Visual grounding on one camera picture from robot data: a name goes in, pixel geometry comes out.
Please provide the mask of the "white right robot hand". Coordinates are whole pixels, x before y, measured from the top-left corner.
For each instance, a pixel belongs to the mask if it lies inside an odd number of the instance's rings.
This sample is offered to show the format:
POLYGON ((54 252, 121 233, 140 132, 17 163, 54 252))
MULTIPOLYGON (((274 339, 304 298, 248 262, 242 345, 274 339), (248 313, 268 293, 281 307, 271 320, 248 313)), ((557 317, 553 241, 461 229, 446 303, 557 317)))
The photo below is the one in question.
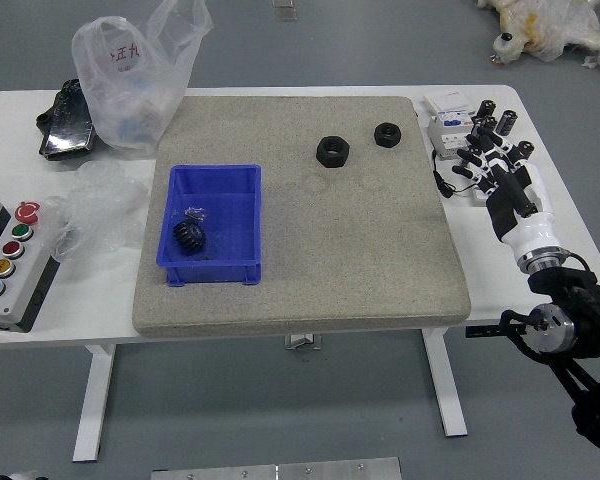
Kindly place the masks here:
POLYGON ((469 150, 457 151, 452 171, 485 197, 497 239, 509 246, 518 268, 531 275, 560 267, 568 257, 554 230, 555 214, 535 165, 514 144, 478 126, 467 136, 469 150))

